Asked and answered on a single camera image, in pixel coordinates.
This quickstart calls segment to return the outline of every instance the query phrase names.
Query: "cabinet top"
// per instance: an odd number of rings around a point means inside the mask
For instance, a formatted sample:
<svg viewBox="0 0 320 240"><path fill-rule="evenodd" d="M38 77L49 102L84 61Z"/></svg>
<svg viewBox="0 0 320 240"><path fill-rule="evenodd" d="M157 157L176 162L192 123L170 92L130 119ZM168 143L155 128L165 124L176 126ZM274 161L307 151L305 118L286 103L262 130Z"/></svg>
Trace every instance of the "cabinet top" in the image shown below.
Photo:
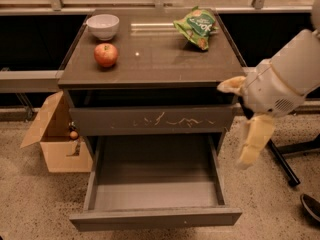
<svg viewBox="0 0 320 240"><path fill-rule="evenodd" d="M85 27L64 69L60 88L136 88L216 85L243 74L242 67L227 39L219 16L216 33L209 37L209 50L201 51L173 26L191 9L110 9L95 14L114 14L120 19L117 35L108 43L119 52L116 64L100 67L94 48L102 43Z"/></svg>

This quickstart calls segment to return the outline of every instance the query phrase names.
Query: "drawer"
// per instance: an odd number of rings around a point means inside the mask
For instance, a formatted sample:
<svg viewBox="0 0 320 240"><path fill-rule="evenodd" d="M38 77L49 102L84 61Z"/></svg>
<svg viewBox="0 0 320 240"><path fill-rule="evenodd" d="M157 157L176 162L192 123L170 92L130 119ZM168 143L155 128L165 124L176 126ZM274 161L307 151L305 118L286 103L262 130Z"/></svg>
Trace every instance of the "drawer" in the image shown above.
<svg viewBox="0 0 320 240"><path fill-rule="evenodd" d="M82 136L223 132L233 122L232 106L71 108Z"/></svg>
<svg viewBox="0 0 320 240"><path fill-rule="evenodd" d="M215 133L99 137L79 231L234 225Z"/></svg>

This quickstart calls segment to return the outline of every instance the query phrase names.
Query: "cardboard box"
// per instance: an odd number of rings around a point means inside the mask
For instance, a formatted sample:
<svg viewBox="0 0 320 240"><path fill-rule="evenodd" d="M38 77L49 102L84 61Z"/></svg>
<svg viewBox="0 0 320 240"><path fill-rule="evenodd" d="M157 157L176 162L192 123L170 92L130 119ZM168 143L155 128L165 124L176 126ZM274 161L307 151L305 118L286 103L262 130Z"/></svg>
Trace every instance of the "cardboard box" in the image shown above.
<svg viewBox="0 0 320 240"><path fill-rule="evenodd" d="M69 137L71 121L69 106L63 92L50 95L32 122L20 147L40 142L49 172L90 172L92 157L85 142L81 137L77 141ZM80 152L76 152L78 143Z"/></svg>

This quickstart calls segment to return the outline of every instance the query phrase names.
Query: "open drawer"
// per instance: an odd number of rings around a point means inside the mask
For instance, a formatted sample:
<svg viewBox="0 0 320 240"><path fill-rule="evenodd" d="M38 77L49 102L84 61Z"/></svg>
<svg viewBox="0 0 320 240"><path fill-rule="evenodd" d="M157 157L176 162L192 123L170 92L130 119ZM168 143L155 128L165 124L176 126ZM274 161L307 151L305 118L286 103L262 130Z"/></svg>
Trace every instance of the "open drawer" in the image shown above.
<svg viewBox="0 0 320 240"><path fill-rule="evenodd" d="M99 137L79 231L233 225L215 133Z"/></svg>

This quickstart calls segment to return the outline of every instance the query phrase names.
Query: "dark wall panel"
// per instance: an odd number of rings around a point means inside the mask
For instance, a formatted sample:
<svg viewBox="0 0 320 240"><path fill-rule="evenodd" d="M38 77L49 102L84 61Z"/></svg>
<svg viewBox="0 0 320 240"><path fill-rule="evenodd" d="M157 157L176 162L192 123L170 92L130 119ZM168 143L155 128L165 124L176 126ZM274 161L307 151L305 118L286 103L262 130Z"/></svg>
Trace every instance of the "dark wall panel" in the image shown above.
<svg viewBox="0 0 320 240"><path fill-rule="evenodd" d="M221 14L247 66L272 57L303 29L312 30L309 13Z"/></svg>
<svg viewBox="0 0 320 240"><path fill-rule="evenodd" d="M0 69L57 70L84 18L0 16Z"/></svg>
<svg viewBox="0 0 320 240"><path fill-rule="evenodd" d="M45 99L52 93L26 93L32 106L40 108ZM0 93L0 108L1 107L19 107L22 106L15 93Z"/></svg>

